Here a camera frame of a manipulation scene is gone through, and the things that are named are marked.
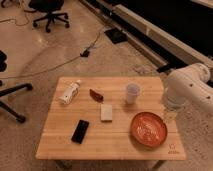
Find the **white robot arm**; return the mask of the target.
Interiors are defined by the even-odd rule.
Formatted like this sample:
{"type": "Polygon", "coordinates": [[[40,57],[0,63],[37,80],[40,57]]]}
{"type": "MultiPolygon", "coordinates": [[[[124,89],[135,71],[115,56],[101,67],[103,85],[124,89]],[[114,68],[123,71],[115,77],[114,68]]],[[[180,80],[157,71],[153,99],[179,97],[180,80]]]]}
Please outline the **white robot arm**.
{"type": "Polygon", "coordinates": [[[162,95],[165,106],[163,120],[166,123],[173,121],[185,107],[186,101],[213,114],[213,88],[207,84],[210,77],[210,69],[202,63],[172,71],[167,77],[167,86],[162,95]]]}

